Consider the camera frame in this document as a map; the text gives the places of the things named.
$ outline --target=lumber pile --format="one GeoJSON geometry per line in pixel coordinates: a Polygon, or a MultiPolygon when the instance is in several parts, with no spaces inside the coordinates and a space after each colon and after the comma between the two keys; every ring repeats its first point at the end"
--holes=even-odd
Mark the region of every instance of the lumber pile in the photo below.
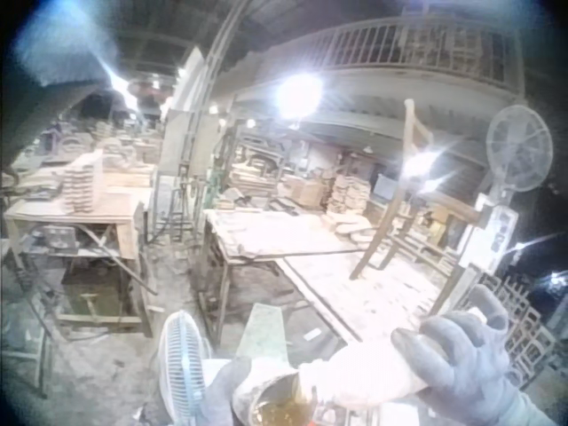
{"type": "Polygon", "coordinates": [[[68,212],[89,213],[104,188],[103,152],[83,154],[65,167],[63,200],[68,212]]]}
{"type": "Polygon", "coordinates": [[[271,193],[276,191],[276,179],[259,177],[248,172],[233,170],[229,186],[239,188],[244,194],[271,193]]]}
{"type": "Polygon", "coordinates": [[[113,125],[106,122],[97,122],[95,125],[95,131],[92,132],[92,136],[97,140],[103,140],[113,136],[113,125]]]}
{"type": "Polygon", "coordinates": [[[331,233],[349,238],[360,249],[366,249],[373,236],[375,228],[366,217],[354,214],[328,212],[319,217],[325,229],[331,233]]]}
{"type": "Polygon", "coordinates": [[[338,175],[327,203],[327,211],[361,215],[367,208],[371,185],[358,177],[338,175]]]}

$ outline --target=fluorescent light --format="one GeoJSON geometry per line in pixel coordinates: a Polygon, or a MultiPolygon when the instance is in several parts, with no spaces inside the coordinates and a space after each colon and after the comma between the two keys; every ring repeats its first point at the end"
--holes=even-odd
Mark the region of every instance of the fluorescent light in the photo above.
{"type": "Polygon", "coordinates": [[[280,115],[285,120],[300,119],[318,109],[323,90],[322,81],[309,74],[294,75],[278,89],[276,96],[280,115]]]}
{"type": "Polygon", "coordinates": [[[403,174],[407,178],[422,176],[430,172],[439,153],[420,153],[410,158],[404,165],[403,174]]]}

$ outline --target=workshop ceiling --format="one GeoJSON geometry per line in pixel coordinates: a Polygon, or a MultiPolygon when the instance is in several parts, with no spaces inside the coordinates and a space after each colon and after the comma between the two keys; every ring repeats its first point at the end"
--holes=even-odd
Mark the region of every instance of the workshop ceiling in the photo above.
{"type": "MultiPolygon", "coordinates": [[[[85,10],[114,36],[120,68],[171,75],[197,45],[213,40],[234,0],[84,0],[85,10]]],[[[253,0],[225,58],[233,65],[249,51],[344,23],[397,14],[397,0],[253,0]]]]}

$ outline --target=gray work glove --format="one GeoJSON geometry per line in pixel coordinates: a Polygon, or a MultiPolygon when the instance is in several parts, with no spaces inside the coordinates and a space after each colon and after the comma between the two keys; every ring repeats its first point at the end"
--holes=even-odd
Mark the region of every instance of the gray work glove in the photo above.
{"type": "Polygon", "coordinates": [[[450,312],[421,325],[420,333],[437,342],[447,360],[415,333],[392,333],[392,343],[429,385],[418,396],[438,413],[467,426],[554,424],[505,377],[507,311],[486,287],[475,286],[469,298],[487,318],[486,324],[471,313],[450,312]]]}
{"type": "Polygon", "coordinates": [[[221,368],[205,390],[197,426],[233,426],[233,394],[250,373],[250,359],[234,359],[221,368]]]}

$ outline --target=white fan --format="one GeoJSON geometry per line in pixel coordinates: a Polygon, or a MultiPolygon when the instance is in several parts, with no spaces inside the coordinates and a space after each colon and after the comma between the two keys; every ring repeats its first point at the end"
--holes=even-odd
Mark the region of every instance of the white fan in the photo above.
{"type": "Polygon", "coordinates": [[[513,105],[502,109],[489,125],[486,144],[495,184],[501,190],[530,191],[550,171],[552,137],[531,108],[513,105]]]}
{"type": "Polygon", "coordinates": [[[205,390],[202,361],[210,358],[210,347],[189,313],[175,312],[166,319],[158,356],[160,393],[171,420],[176,426],[194,426],[205,390]]]}

